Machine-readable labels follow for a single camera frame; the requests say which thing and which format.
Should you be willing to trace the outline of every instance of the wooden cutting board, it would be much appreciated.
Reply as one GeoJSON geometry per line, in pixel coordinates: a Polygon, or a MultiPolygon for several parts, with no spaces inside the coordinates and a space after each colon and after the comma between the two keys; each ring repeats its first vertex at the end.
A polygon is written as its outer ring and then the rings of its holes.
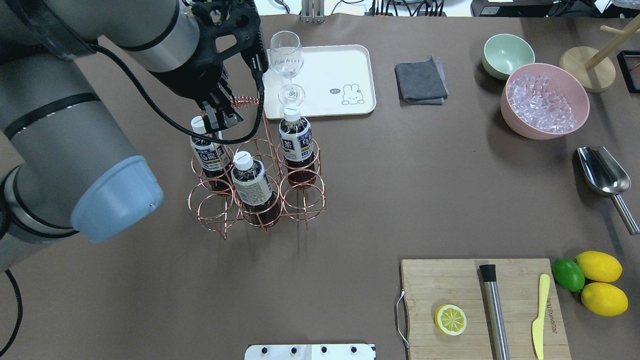
{"type": "MultiPolygon", "coordinates": [[[[536,359],[531,324],[538,315],[538,279],[551,275],[549,259],[404,259],[409,360],[495,359],[490,320],[478,266],[495,264],[498,292],[512,360],[536,359]],[[462,308],[467,328],[441,333],[433,319],[444,304],[462,308]]],[[[545,360],[570,360],[555,283],[551,282],[544,328],[545,360]]]]}

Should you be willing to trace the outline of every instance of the rose gold bottle holder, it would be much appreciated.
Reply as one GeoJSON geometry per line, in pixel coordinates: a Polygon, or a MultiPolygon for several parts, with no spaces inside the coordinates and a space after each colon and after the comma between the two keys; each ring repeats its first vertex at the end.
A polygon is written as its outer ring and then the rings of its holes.
{"type": "Polygon", "coordinates": [[[224,174],[214,178],[206,177],[204,172],[197,170],[199,166],[195,156],[191,158],[191,169],[200,178],[200,182],[189,193],[187,198],[189,209],[202,226],[219,232],[225,240],[227,239],[227,229],[240,220],[245,220],[247,224],[267,231],[271,226],[276,225],[281,218],[286,217],[304,222],[308,230],[308,222],[326,210],[326,194],[324,181],[321,177],[321,150],[317,142],[313,140],[316,150],[316,158],[313,162],[301,168],[288,167],[284,161],[281,146],[275,147],[274,145],[269,123],[264,114],[262,114],[262,121],[266,128],[266,139],[248,140],[240,144],[235,152],[226,145],[224,148],[227,154],[248,151],[254,159],[263,163],[277,199],[268,209],[259,212],[248,211],[244,208],[240,196],[232,186],[233,181],[229,172],[225,171],[224,174]],[[315,178],[303,183],[290,184],[288,175],[297,172],[310,172],[315,175],[315,178]],[[213,190],[213,181],[222,182],[228,186],[228,190],[213,190]],[[260,215],[272,211],[278,205],[280,205],[279,216],[273,221],[262,223],[260,215]]]}

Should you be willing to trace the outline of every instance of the yellow knife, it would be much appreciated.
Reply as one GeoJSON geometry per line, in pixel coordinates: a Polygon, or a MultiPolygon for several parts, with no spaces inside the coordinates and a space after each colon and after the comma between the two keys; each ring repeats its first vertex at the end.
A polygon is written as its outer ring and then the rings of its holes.
{"type": "Polygon", "coordinates": [[[549,275],[540,275],[540,283],[538,284],[538,317],[533,320],[533,325],[531,325],[533,349],[536,351],[538,360],[545,358],[545,353],[542,349],[542,329],[545,327],[545,309],[547,308],[547,297],[549,296],[549,284],[551,284],[549,275]]]}

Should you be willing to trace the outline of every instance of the pink bowl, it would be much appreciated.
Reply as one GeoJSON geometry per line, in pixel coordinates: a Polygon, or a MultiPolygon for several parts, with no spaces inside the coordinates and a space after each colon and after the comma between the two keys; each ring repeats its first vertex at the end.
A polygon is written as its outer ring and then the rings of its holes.
{"type": "Polygon", "coordinates": [[[568,133],[572,133],[580,128],[589,116],[589,97],[584,91],[580,82],[571,74],[560,69],[559,67],[545,63],[531,63],[523,65],[515,70],[507,79],[507,85],[502,90],[502,99],[500,100],[500,110],[507,125],[516,133],[535,140],[547,140],[557,138],[568,133]],[[509,100],[507,99],[507,85],[520,76],[530,74],[533,76],[546,75],[550,78],[549,90],[555,90],[559,94],[564,94],[569,106],[573,110],[575,116],[575,127],[566,133],[549,133],[535,128],[522,120],[513,110],[509,100]]]}

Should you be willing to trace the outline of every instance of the robotic arm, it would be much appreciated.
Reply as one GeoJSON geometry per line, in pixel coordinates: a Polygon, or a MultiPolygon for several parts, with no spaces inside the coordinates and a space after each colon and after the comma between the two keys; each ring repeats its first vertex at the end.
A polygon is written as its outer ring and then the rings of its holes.
{"type": "Polygon", "coordinates": [[[104,241],[162,203],[146,160],[71,61],[109,55],[101,35],[194,100],[210,133],[242,121],[224,60],[240,53],[264,92],[268,61],[253,0],[0,2],[0,129],[25,160],[0,187],[0,211],[11,219],[0,270],[77,231],[104,241]],[[228,35],[236,44],[219,52],[216,39],[228,35]]]}

